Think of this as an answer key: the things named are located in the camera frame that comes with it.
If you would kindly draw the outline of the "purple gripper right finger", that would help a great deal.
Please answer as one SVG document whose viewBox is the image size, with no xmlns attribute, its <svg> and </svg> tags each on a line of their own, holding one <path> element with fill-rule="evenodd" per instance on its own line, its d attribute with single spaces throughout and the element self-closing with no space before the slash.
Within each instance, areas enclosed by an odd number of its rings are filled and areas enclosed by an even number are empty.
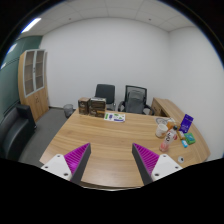
<svg viewBox="0 0 224 224">
<path fill-rule="evenodd" d="M 182 169 L 167 154 L 158 155 L 137 143 L 132 144 L 132 154 L 144 185 Z"/>
</svg>

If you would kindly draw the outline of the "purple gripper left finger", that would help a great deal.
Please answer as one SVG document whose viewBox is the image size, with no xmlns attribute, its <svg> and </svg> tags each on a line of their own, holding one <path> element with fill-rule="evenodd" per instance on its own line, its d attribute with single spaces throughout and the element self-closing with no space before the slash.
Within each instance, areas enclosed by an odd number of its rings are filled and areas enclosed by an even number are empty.
<svg viewBox="0 0 224 224">
<path fill-rule="evenodd" d="M 79 185 L 90 154 L 91 144 L 87 143 L 66 155 L 56 154 L 42 169 Z"/>
</svg>

